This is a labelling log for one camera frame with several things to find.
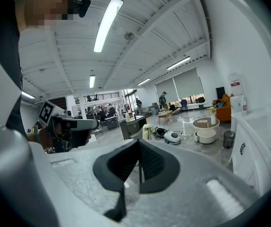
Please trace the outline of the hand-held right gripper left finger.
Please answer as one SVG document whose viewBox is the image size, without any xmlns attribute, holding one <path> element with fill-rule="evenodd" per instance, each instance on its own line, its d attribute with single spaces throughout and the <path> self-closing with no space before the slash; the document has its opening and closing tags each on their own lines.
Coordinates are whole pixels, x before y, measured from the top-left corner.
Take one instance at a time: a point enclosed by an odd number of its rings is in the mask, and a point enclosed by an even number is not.
<svg viewBox="0 0 271 227">
<path fill-rule="evenodd" d="M 89 147 L 48 155 L 49 162 L 68 189 L 92 210 L 104 214 L 116 207 L 119 192 L 103 188 L 93 173 L 93 164 L 101 155 L 132 142 L 123 140 L 103 147 Z"/>
</svg>

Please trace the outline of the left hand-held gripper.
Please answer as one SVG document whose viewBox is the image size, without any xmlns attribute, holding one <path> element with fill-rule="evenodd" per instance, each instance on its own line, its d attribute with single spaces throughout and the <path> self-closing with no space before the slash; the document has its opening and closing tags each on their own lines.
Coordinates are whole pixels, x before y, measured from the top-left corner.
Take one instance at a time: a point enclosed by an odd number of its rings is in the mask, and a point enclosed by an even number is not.
<svg viewBox="0 0 271 227">
<path fill-rule="evenodd" d="M 68 152 L 86 144 L 86 130 L 99 127 L 93 119 L 75 119 L 71 112 L 63 110 L 50 101 L 45 101 L 38 115 L 38 120 L 47 128 L 52 146 L 49 153 Z"/>
</svg>

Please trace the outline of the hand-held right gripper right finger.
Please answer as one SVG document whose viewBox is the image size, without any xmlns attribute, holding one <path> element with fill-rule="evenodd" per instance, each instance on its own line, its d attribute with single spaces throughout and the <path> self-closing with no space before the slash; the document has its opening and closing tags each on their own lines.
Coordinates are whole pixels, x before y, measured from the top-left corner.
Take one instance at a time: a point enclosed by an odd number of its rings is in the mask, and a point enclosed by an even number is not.
<svg viewBox="0 0 271 227">
<path fill-rule="evenodd" d="M 127 227 L 236 227 L 258 199 L 241 178 L 210 157 L 152 140 L 172 154 L 180 172 L 159 193 L 140 195 L 125 217 Z"/>
</svg>

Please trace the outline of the person's left hand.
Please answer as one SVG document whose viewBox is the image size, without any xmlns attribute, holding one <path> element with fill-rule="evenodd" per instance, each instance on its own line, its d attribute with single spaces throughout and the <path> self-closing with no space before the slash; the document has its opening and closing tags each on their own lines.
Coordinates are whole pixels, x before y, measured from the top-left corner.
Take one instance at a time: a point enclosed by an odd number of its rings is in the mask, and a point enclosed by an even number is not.
<svg viewBox="0 0 271 227">
<path fill-rule="evenodd" d="M 86 130 L 86 131 L 85 131 L 85 141 L 84 141 L 84 145 L 88 144 L 88 142 L 89 142 L 91 136 L 92 136 L 92 129 Z"/>
</svg>

